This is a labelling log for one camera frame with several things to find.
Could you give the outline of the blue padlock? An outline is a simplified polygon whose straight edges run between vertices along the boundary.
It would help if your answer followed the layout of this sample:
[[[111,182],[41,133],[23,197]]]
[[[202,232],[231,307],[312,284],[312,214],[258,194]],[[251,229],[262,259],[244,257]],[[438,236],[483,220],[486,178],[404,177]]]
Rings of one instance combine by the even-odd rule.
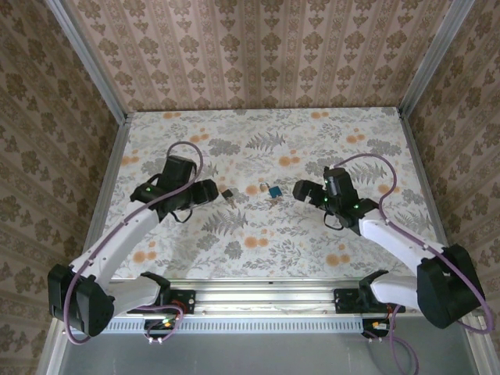
[[[262,181],[259,183],[259,188],[262,192],[266,192],[269,194],[269,197],[271,199],[279,198],[281,197],[282,191],[279,186],[270,186],[267,182]]]

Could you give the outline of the floral table mat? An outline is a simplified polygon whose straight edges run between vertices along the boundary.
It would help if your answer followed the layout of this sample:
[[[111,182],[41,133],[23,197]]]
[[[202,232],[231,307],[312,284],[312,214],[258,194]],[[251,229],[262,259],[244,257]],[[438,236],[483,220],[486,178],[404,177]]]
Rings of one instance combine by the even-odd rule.
[[[202,179],[230,189],[237,208],[218,198],[186,223],[167,217],[125,258],[117,279],[145,271],[168,279],[406,275],[390,252],[350,230],[328,229],[320,210],[293,198],[298,180],[318,183],[323,168],[338,162],[361,197],[382,201],[391,220],[437,240],[391,107],[135,114],[107,224],[122,215],[139,184],[163,170],[167,152],[203,161]],[[280,187],[281,203],[270,208],[262,181]]]

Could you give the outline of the grey metal panel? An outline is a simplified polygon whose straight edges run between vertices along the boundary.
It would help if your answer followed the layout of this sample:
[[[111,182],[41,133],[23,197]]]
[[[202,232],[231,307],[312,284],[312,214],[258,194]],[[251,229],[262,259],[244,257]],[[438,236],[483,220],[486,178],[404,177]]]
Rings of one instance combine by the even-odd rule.
[[[402,334],[408,348],[358,334],[104,335],[68,347],[57,375],[477,375],[459,332],[420,331]]]

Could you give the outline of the aluminium side rail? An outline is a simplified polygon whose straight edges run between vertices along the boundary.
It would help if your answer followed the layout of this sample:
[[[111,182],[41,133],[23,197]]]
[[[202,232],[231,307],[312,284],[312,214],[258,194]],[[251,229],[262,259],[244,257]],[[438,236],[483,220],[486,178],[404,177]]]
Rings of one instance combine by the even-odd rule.
[[[120,170],[120,164],[123,158],[124,149],[126,148],[128,134],[130,132],[130,123],[132,119],[132,116],[127,116],[126,119],[118,127],[116,139],[112,147],[108,166],[102,180],[101,190],[99,192],[95,210],[91,219],[91,224],[84,242],[82,251],[83,255],[101,237],[104,231],[105,220],[108,215],[111,199],[113,197],[114,186],[116,183],[118,172]]]
[[[430,221],[433,225],[434,228],[434,233],[436,235],[436,238],[438,239],[439,242],[442,244],[449,246],[448,239],[446,237],[445,229],[443,227],[443,224],[441,222],[441,217],[438,212],[438,208],[436,205],[436,202],[434,200],[434,196],[432,195],[432,191],[430,189],[430,184],[429,180],[427,178],[426,171],[423,166],[422,159],[420,157],[420,153],[415,141],[415,138],[412,133],[412,129],[410,127],[409,121],[407,119],[407,116],[400,110],[396,109],[397,114],[399,116],[401,125],[402,125],[402,130],[405,135],[405,139],[409,148],[409,153],[412,157],[412,162],[413,165],[415,166],[416,169],[416,174],[418,176],[418,180],[420,182],[421,190],[423,192],[423,198],[424,201],[426,202],[427,209],[429,211],[429,216],[430,216]]]

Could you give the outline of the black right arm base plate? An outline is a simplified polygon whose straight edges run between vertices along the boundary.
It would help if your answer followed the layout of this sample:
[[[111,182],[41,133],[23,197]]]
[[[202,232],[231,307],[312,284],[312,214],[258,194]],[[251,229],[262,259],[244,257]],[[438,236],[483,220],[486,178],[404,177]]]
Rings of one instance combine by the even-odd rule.
[[[337,314],[368,313],[370,306],[365,294],[358,288],[337,288],[333,290]]]

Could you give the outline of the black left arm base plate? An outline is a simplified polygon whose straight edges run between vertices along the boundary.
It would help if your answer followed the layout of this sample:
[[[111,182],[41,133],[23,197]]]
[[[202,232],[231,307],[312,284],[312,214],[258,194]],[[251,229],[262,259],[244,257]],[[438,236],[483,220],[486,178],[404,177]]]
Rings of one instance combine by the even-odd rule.
[[[173,289],[170,291],[166,302],[169,305],[177,305],[183,309],[184,314],[195,313],[196,291]]]

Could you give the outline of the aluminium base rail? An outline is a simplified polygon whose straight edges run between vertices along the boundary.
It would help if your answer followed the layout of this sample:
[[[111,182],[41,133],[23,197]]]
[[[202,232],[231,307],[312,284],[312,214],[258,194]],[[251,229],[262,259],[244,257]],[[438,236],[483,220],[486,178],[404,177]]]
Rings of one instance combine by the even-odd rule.
[[[205,317],[335,316],[333,290],[357,288],[358,280],[173,280],[170,288],[195,290],[195,313]]]

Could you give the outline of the aluminium frame post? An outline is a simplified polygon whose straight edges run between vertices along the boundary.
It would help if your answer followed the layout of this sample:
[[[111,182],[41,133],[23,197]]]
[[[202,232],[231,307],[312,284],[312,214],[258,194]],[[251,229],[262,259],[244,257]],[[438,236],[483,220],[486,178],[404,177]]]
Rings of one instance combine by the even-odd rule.
[[[475,0],[452,0],[440,27],[423,60],[416,71],[400,106],[398,107],[401,117],[409,118],[416,108],[418,101],[425,92],[431,78],[439,67],[446,52],[451,46],[459,28],[472,9]]]
[[[68,38],[73,50],[84,65],[92,82],[98,89],[105,101],[109,111],[113,114],[116,122],[123,126],[127,121],[127,112],[120,104],[120,100],[109,79],[105,75],[102,64],[97,55],[92,51],[90,43],[85,38],[84,32],[77,24],[75,16],[65,0],[45,0],[54,17]]]

